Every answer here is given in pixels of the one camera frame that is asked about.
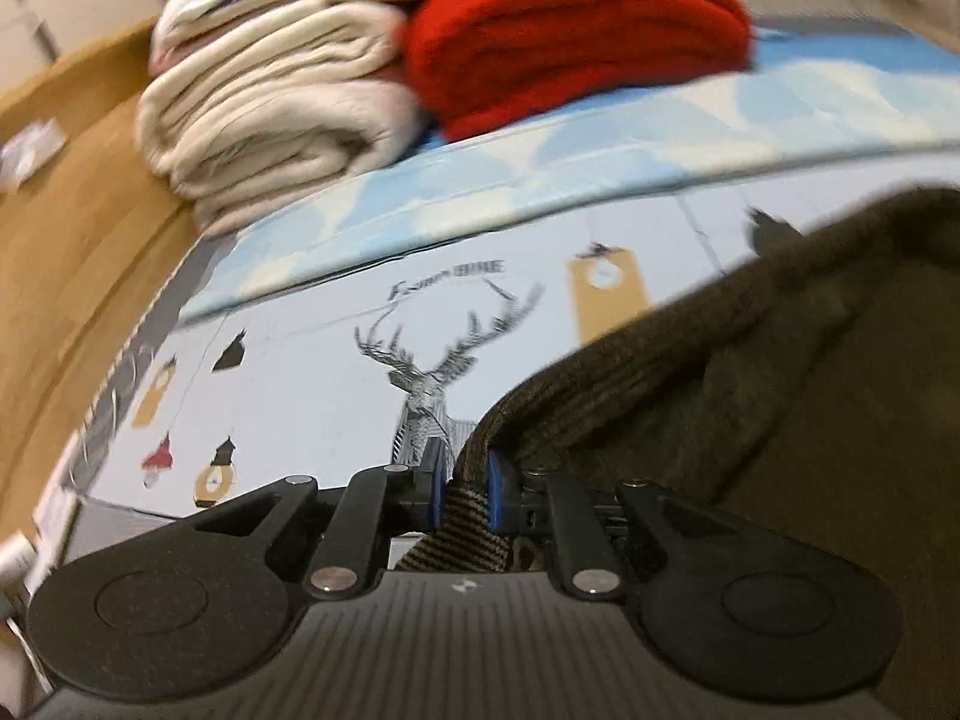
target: white printed fabric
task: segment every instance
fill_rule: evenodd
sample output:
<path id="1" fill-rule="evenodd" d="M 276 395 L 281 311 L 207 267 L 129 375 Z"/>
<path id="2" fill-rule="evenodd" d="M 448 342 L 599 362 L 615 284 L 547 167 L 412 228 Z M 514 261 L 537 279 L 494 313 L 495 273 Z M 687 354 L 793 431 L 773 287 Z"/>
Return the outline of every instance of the white printed fabric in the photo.
<path id="1" fill-rule="evenodd" d="M 181 317 L 600 200 L 957 143 L 957 73 L 803 60 L 606 95 L 348 179 L 261 220 Z"/>

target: cream folded blanket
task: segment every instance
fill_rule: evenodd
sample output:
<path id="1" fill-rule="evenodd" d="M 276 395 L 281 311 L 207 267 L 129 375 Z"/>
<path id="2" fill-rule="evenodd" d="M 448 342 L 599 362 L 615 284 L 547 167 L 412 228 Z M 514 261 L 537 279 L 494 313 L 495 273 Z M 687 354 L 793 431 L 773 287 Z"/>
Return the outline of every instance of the cream folded blanket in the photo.
<path id="1" fill-rule="evenodd" d="M 157 175 L 174 169 L 184 133 L 214 108 L 275 81 L 289 86 L 357 79 L 400 51 L 405 15 L 381 2 L 300 0 L 240 23 L 144 91 L 136 144 Z"/>
<path id="2" fill-rule="evenodd" d="M 197 201 L 205 234 L 219 235 L 334 181 L 392 164 L 425 124 L 403 84 L 269 81 L 186 129 L 170 154 L 170 182 Z"/>

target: white cord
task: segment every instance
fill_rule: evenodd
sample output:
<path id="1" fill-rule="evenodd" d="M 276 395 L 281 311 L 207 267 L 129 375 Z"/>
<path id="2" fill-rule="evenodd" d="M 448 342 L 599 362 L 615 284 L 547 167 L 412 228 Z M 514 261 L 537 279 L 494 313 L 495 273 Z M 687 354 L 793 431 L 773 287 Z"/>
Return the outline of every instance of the white cord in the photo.
<path id="1" fill-rule="evenodd" d="M 27 660 L 30 661 L 30 666 L 34 669 L 34 675 L 37 677 L 37 683 L 40 684 L 40 688 L 44 693 L 49 695 L 54 691 L 54 686 L 51 685 L 50 680 L 47 679 L 47 675 L 43 672 L 40 659 L 37 659 L 37 655 L 32 651 L 30 644 L 27 642 L 27 637 L 23 635 L 20 626 L 18 626 L 16 622 L 13 622 L 13 620 L 7 620 L 7 627 L 11 630 L 17 641 L 20 642 L 24 655 L 27 656 Z"/>

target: dark brown cloth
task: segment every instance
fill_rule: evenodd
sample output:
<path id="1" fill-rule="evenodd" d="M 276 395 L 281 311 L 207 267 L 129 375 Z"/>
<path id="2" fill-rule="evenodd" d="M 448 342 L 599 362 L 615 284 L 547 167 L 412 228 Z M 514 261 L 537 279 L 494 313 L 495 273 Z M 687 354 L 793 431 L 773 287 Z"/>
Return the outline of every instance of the dark brown cloth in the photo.
<path id="1" fill-rule="evenodd" d="M 652 478 L 860 563 L 904 610 L 881 697 L 960 716 L 960 191 L 791 238 L 528 379 L 401 567 L 510 568 L 478 514 L 491 447 L 594 488 Z"/>

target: red blanket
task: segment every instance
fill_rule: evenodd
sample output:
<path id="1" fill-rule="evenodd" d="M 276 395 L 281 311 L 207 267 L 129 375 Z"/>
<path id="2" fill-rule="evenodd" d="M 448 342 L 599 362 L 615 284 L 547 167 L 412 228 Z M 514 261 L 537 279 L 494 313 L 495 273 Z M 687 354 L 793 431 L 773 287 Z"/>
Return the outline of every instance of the red blanket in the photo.
<path id="1" fill-rule="evenodd" d="M 737 0 L 429 0 L 405 61 L 456 141 L 603 89 L 742 70 L 749 46 Z"/>

